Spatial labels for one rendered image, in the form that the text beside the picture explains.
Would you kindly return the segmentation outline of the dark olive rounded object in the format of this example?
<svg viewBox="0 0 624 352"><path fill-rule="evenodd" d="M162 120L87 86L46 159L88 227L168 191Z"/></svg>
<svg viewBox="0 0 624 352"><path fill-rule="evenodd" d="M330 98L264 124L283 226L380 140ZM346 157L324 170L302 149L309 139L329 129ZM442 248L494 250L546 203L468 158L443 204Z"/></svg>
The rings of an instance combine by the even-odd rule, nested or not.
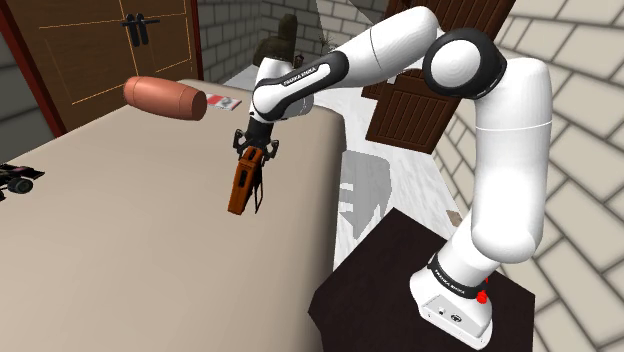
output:
<svg viewBox="0 0 624 352"><path fill-rule="evenodd" d="M285 14L279 21L278 34L264 38L259 42L253 55L252 64L259 67L264 58L271 58L293 65L297 29L297 17L293 14Z"/></svg>

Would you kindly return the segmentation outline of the beige bed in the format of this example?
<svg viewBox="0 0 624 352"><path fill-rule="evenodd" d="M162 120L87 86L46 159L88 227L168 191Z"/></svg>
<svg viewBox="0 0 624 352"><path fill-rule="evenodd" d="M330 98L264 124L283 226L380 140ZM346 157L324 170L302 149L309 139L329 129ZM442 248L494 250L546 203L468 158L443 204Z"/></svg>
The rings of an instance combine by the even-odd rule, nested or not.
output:
<svg viewBox="0 0 624 352"><path fill-rule="evenodd" d="M239 100L180 121L126 106L19 158L0 202L0 352L322 352L308 314L331 273L343 117L276 124L264 197L228 209Z"/></svg>

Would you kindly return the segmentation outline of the dark brown slatted cabinet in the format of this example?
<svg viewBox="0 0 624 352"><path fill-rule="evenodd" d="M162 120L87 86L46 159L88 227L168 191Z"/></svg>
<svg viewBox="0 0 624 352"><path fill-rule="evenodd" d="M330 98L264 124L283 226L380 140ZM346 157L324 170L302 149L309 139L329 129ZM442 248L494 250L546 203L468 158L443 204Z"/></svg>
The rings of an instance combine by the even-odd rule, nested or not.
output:
<svg viewBox="0 0 624 352"><path fill-rule="evenodd" d="M516 0L388 0L385 17L413 6L431 9L445 31L476 28L495 39ZM460 100L431 91L419 69L398 75L394 82L363 88L364 98L377 101L366 139L430 154Z"/></svg>

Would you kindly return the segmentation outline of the dark robot stand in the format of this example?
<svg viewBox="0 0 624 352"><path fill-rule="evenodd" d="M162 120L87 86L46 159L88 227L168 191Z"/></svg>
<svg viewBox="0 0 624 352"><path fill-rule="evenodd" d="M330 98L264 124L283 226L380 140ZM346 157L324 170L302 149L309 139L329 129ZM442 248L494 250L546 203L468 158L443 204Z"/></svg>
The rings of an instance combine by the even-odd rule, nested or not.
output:
<svg viewBox="0 0 624 352"><path fill-rule="evenodd" d="M535 296L498 272L489 277L493 333L482 350L421 318L409 279L444 242L392 209L313 296L324 352L532 352Z"/></svg>

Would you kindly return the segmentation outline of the brown wooden door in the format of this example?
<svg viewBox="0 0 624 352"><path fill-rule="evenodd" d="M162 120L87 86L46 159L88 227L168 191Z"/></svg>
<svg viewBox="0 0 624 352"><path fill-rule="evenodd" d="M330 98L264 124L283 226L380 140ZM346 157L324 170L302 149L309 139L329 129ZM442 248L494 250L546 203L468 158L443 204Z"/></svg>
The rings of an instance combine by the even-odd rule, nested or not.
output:
<svg viewBox="0 0 624 352"><path fill-rule="evenodd" d="M0 31L55 136L122 107L132 76L203 77L198 0L0 0Z"/></svg>

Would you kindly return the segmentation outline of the black toy car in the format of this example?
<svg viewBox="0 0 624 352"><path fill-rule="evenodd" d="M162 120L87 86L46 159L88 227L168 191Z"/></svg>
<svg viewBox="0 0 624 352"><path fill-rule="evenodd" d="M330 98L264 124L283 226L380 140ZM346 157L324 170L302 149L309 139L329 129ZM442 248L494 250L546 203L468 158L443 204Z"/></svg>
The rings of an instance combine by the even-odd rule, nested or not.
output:
<svg viewBox="0 0 624 352"><path fill-rule="evenodd" d="M0 165L0 202L6 199L4 190L16 194L26 194L33 189L33 181L45 174L28 166Z"/></svg>

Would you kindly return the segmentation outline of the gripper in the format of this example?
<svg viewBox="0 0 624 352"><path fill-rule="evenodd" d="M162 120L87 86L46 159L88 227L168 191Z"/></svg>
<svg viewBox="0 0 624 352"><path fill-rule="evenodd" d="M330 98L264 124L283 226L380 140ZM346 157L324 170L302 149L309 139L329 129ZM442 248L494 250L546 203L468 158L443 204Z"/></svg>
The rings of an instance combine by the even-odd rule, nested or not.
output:
<svg viewBox="0 0 624 352"><path fill-rule="evenodd" d="M233 148L238 154L238 159L243 157L248 146L256 147L259 155L253 178L255 212L258 212L264 198L263 167L267 161L276 157L279 148L279 141L271 140L272 129L272 123L262 123L250 117L246 132L237 129L234 133Z"/></svg>

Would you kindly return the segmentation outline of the red and white book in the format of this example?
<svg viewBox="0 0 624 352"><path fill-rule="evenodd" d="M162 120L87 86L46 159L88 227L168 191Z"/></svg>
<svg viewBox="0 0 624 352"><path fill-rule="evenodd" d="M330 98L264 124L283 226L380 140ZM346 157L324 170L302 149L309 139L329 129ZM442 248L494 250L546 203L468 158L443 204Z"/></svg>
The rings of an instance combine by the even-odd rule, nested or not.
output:
<svg viewBox="0 0 624 352"><path fill-rule="evenodd" d="M241 103L240 99L218 94L206 94L206 98L208 107L227 111L233 111Z"/></svg>

